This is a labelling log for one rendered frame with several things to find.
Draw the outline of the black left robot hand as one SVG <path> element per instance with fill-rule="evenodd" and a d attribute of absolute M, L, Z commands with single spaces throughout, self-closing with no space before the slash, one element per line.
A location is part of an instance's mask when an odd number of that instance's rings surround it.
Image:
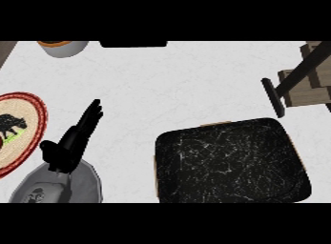
<path fill-rule="evenodd" d="M 75 170 L 87 147 L 88 138 L 103 116 L 100 100 L 94 99 L 78 122 L 62 135 L 57 143 L 44 140 L 39 143 L 42 161 L 47 169 L 56 173 L 70 173 Z"/>

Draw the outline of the round woven red-rimmed placemat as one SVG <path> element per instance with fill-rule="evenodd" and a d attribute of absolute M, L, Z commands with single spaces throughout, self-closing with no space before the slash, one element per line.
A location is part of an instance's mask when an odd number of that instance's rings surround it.
<path fill-rule="evenodd" d="M 45 131 L 45 104 L 28 92 L 0 95 L 0 178 L 23 163 Z"/>

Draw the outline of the grey cup with orange rim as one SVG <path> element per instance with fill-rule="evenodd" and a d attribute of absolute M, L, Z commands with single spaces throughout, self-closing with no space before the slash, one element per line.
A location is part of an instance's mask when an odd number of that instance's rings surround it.
<path fill-rule="evenodd" d="M 87 41 L 38 41 L 45 54 L 54 58 L 66 58 L 81 53 Z"/>

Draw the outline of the black marbled square tray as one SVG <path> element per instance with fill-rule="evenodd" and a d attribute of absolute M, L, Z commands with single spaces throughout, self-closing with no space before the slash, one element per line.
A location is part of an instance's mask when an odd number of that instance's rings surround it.
<path fill-rule="evenodd" d="M 297 151 L 271 118 L 162 133 L 155 165 L 162 203 L 291 203 L 311 194 Z"/>

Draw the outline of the wooden tiered basket stand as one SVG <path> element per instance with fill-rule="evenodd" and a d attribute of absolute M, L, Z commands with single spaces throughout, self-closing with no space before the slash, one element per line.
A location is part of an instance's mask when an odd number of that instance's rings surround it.
<path fill-rule="evenodd" d="M 277 72 L 279 85 L 260 79 L 277 117 L 285 116 L 285 108 L 317 104 L 331 112 L 331 41 L 307 41 L 300 52 L 297 67 Z"/>

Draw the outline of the black appliance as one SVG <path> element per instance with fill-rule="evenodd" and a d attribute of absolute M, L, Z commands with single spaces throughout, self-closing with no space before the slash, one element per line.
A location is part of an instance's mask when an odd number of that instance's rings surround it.
<path fill-rule="evenodd" d="M 99 41 L 103 48 L 162 48 L 167 41 Z"/>

